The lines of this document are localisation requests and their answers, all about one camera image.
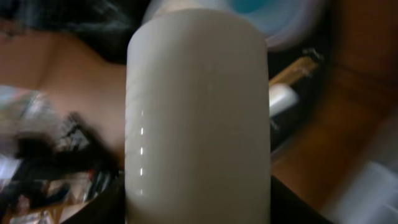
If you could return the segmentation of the blue plastic cup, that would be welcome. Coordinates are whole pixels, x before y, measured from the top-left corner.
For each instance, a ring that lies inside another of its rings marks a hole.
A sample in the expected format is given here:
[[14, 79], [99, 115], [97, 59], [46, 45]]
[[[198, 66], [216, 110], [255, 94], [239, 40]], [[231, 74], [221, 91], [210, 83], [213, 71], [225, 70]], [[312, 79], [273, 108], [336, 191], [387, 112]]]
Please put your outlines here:
[[229, 0], [228, 4], [234, 11], [247, 14], [260, 10], [272, 2], [273, 0]]

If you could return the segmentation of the small white cup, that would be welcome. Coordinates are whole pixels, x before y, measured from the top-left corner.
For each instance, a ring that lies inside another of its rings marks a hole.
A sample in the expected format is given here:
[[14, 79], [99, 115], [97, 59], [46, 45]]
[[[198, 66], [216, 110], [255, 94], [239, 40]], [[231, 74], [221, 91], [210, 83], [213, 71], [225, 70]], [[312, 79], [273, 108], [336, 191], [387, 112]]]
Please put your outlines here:
[[244, 19], [186, 9], [127, 49], [128, 223], [269, 223], [266, 46]]

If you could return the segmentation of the white pink bowl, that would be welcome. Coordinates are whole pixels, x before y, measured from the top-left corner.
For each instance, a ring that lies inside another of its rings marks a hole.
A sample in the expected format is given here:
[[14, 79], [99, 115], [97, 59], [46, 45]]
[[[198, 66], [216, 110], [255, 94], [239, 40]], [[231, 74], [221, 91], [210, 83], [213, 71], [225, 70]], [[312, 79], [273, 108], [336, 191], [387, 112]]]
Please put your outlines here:
[[153, 0], [144, 14], [143, 22], [184, 9], [213, 9], [235, 14], [249, 21], [263, 33], [268, 49], [280, 51], [305, 39], [326, 11], [327, 0], [273, 0], [262, 9], [240, 14], [228, 4], [229, 0]]

